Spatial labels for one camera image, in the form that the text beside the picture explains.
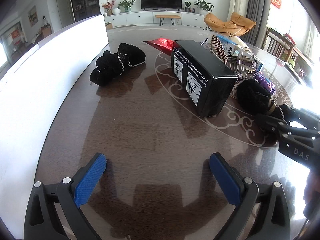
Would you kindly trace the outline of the black printed box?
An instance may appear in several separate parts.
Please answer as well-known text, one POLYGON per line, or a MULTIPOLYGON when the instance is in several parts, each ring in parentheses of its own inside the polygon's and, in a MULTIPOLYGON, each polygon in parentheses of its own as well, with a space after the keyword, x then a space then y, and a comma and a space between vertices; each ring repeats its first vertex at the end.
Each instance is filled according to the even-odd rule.
POLYGON ((238 80, 216 55, 194 40, 173 42, 171 68, 203 118, 222 111, 238 80))

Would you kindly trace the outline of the red foil packet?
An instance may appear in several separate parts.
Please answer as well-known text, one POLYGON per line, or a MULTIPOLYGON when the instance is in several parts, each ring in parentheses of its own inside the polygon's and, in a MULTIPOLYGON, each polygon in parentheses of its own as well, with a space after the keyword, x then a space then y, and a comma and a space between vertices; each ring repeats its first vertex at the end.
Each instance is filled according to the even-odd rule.
POLYGON ((144 43, 152 46, 153 48, 158 49, 162 53, 170 56, 172 54, 173 49, 173 40, 167 39, 167 38, 158 38, 151 41, 144 41, 144 43))

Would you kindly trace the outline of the purple toy wand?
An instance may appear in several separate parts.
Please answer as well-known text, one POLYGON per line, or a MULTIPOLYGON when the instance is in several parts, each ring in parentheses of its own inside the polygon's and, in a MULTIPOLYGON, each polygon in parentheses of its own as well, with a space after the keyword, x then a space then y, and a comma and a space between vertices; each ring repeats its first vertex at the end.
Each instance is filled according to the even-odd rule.
POLYGON ((275 85, 262 72, 258 72, 254 78, 272 95, 275 93, 275 85))

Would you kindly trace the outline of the wooden dining chair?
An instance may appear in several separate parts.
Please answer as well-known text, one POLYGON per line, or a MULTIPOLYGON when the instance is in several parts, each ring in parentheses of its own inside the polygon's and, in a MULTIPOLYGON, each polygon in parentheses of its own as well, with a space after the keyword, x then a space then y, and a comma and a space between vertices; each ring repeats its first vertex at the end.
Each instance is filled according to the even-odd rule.
POLYGON ((292 43, 288 36, 281 35, 272 28, 266 29, 262 49, 281 61, 287 62, 291 67, 299 62, 312 67, 312 62, 292 43))

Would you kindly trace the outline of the clear plastic hair claw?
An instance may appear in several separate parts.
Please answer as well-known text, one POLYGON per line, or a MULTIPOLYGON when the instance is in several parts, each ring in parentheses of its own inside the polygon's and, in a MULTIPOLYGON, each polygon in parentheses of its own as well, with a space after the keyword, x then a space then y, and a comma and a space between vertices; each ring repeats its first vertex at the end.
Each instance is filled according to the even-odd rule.
POLYGON ((251 73, 257 70, 257 63, 254 59, 254 53, 249 48, 243 48, 237 57, 237 71, 249 71, 251 73))

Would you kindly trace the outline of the blue white toothpaste box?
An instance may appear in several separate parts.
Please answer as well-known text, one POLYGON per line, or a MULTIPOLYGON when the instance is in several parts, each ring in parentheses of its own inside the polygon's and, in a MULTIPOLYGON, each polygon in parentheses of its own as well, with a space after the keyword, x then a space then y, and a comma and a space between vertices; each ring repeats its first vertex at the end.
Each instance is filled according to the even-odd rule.
POLYGON ((236 44, 225 36, 217 35, 217 38, 220 40, 226 55, 238 55, 240 52, 242 52, 242 46, 236 44))

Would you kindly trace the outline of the gold rhinestone hair comb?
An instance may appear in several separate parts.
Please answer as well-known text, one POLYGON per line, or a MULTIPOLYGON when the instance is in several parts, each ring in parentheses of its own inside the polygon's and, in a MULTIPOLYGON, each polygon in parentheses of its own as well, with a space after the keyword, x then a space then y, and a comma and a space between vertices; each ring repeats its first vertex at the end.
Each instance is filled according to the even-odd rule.
POLYGON ((210 51, 215 54, 223 63, 227 63, 227 55, 225 54, 222 43, 216 35, 212 35, 210 51))

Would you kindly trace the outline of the orange lounge chair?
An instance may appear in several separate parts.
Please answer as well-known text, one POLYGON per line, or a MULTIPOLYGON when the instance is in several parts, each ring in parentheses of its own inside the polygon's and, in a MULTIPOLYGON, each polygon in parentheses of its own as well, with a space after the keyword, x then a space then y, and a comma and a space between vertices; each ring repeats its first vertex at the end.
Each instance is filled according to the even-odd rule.
POLYGON ((204 22, 213 31, 217 33, 226 33, 233 36, 242 36, 252 30, 256 23, 249 18, 233 12, 231 19, 223 22, 211 12, 204 17, 204 22))

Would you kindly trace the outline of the white storage bin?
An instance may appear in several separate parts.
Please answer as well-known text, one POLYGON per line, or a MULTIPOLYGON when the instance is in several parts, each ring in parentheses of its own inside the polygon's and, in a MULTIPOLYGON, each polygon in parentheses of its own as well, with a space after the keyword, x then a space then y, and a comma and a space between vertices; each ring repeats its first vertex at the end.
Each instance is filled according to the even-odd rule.
POLYGON ((17 239, 40 154, 54 118, 80 75, 108 45, 103 15, 42 40, 1 79, 1 219, 17 239))

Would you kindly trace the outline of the green potted plant right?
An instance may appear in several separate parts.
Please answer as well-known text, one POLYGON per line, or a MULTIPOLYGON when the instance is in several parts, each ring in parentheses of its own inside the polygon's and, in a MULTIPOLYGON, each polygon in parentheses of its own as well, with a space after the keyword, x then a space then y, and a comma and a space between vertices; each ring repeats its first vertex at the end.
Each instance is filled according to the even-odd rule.
POLYGON ((211 3, 207 3, 205 0, 195 0, 194 3, 198 9, 199 13, 201 15, 207 15, 209 12, 212 12, 214 9, 214 6, 211 3))

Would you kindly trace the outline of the green potted plant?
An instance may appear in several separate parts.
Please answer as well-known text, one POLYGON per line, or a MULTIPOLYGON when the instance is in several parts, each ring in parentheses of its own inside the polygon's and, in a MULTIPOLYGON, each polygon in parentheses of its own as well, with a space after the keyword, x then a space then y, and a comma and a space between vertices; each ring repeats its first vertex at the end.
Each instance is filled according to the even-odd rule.
POLYGON ((199 13, 201 15, 207 15, 209 12, 212 12, 214 9, 214 6, 211 3, 207 3, 205 0, 195 0, 194 3, 198 9, 199 13))
POLYGON ((124 8, 125 12, 129 12, 132 10, 131 8, 135 4, 135 2, 135 0, 122 0, 119 3, 119 7, 124 8))

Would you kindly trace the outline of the wooden bench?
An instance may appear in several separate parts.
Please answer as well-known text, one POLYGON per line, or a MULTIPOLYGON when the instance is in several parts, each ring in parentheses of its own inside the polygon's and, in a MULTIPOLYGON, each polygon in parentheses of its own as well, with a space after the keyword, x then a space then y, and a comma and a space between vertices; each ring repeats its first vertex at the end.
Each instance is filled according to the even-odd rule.
POLYGON ((159 25, 163 25, 165 19, 171 20, 171 25, 175 27, 179 20, 181 19, 181 16, 179 15, 155 15, 155 18, 159 19, 159 25))

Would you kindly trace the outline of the white tv cabinet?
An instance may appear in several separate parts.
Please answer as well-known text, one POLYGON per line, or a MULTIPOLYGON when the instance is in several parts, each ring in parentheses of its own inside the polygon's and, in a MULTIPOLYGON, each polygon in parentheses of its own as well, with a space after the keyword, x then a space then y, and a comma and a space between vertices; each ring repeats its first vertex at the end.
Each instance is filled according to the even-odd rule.
MULTIPOLYGON (((204 15, 196 14, 192 12, 183 11, 166 11, 166 10, 141 10, 122 12, 116 15, 105 16, 105 23, 111 23, 114 28, 124 26, 139 26, 139 25, 159 25, 159 19, 155 18, 155 15, 179 15, 179 25, 206 28, 207 25, 204 22, 204 15)), ((172 26, 171 20, 165 19, 164 26, 172 26)))

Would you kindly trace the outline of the green potted plant left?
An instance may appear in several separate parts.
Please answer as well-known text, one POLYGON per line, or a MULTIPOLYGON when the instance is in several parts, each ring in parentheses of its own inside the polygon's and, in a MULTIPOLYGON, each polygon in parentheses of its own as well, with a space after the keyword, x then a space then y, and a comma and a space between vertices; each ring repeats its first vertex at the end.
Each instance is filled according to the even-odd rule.
POLYGON ((132 10, 131 8, 135 4, 135 2, 135 0, 122 0, 119 3, 119 7, 124 8, 125 12, 129 12, 132 10))

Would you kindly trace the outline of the red flower vase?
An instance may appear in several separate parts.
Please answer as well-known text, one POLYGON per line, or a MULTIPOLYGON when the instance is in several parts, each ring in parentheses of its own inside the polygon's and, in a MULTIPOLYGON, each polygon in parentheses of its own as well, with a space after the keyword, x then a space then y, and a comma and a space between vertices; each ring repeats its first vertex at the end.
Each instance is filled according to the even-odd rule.
POLYGON ((105 16, 112 15, 112 10, 115 5, 116 0, 106 1, 106 3, 102 4, 105 16))

